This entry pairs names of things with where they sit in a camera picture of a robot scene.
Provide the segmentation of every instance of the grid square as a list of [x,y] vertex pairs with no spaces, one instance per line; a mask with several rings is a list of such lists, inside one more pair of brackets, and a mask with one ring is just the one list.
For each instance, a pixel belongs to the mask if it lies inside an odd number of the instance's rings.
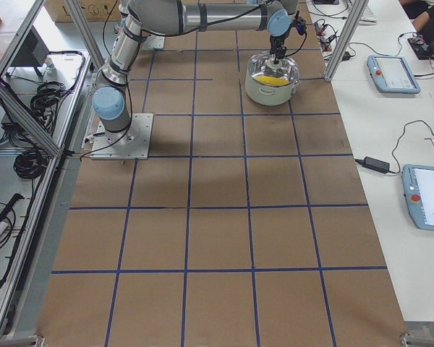
[[241,158],[194,158],[191,203],[202,206],[247,206]]
[[399,346],[407,329],[387,270],[326,271],[324,276],[338,346]]
[[109,345],[180,346],[182,296],[182,274],[122,274]]
[[368,207],[312,209],[322,266],[385,266]]
[[193,155],[243,155],[241,117],[195,117]]
[[186,346],[255,346],[250,273],[190,273]]
[[154,54],[152,79],[195,78],[194,51],[156,51]]
[[237,37],[233,30],[205,31],[197,34],[198,49],[236,49]]
[[270,50],[270,35],[266,31],[239,30],[237,35],[239,49]]
[[52,275],[36,333],[53,347],[103,346],[115,279],[114,274]]
[[246,80],[246,73],[247,73],[247,65],[249,64],[250,59],[255,55],[261,53],[260,51],[238,51],[238,59],[239,59],[239,80],[243,82]]
[[196,81],[196,114],[241,114],[239,82],[228,80]]
[[252,209],[251,221],[256,267],[318,266],[307,208]]
[[249,158],[251,206],[306,203],[298,158]]
[[302,51],[302,54],[296,54],[292,58],[297,62],[302,79],[323,79],[325,61],[323,60],[323,56],[318,54],[316,50]]
[[191,114],[193,81],[150,81],[145,112]]
[[296,140],[290,116],[244,118],[248,155],[295,155]]
[[122,268],[182,269],[186,230],[185,209],[130,210]]
[[310,203],[366,204],[353,157],[303,158]]
[[293,113],[339,112],[333,88],[324,80],[301,81],[297,93],[291,99],[291,105]]
[[134,113],[143,112],[143,103],[145,102],[146,87],[148,82],[146,81],[130,81],[129,89],[132,96],[132,109]]
[[246,210],[192,210],[188,268],[251,268]]
[[236,51],[199,51],[196,77],[212,80],[238,80]]
[[84,160],[71,206],[127,206],[134,164],[133,160]]
[[132,70],[130,70],[130,79],[147,79],[150,76],[152,60],[153,51],[141,51],[132,65]]
[[190,155],[191,116],[155,116],[150,155]]
[[125,214],[125,210],[70,210],[54,269],[117,269]]
[[131,206],[186,207],[189,158],[150,158],[138,163]]
[[257,273],[256,279],[262,346],[333,345],[318,272]]
[[170,51],[195,50],[196,36],[197,33],[190,33],[189,35],[181,35],[174,38],[167,38],[166,40],[164,40],[164,50],[170,50]]
[[295,116],[302,154],[351,153],[341,116]]

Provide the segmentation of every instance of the yellow object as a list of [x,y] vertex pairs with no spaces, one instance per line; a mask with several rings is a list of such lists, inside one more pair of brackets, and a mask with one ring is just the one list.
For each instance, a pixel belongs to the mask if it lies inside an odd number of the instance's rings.
[[272,76],[256,76],[255,80],[262,83],[263,85],[270,85],[272,87],[281,87],[283,85],[288,85],[289,81],[281,77]]

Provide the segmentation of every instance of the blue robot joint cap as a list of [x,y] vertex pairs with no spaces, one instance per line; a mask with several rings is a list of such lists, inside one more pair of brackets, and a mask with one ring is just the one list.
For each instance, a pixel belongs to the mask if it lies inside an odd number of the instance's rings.
[[124,96],[116,88],[102,87],[93,94],[92,106],[101,119],[113,121],[124,111]]

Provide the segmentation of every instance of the keyboard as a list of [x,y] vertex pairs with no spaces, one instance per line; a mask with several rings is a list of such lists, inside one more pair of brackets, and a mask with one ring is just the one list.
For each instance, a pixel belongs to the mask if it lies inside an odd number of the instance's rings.
[[[352,8],[354,6],[355,0],[347,0],[349,3],[349,7]],[[360,18],[360,25],[375,25],[378,23],[378,19],[376,18],[375,14],[371,12],[371,9],[366,6],[365,10],[363,11],[362,18]]]

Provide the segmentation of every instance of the power adapter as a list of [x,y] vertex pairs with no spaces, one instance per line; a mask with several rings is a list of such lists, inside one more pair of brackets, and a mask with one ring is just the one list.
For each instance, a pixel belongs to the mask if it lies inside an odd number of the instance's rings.
[[364,157],[362,160],[355,159],[355,162],[360,164],[364,168],[369,168],[370,170],[381,172],[382,174],[386,174],[386,173],[390,172],[389,171],[389,167],[390,167],[389,163],[382,161],[382,160],[374,159],[371,157]]
[[347,61],[350,58],[352,58],[352,55],[348,51],[345,51],[344,55],[342,56],[342,61]]

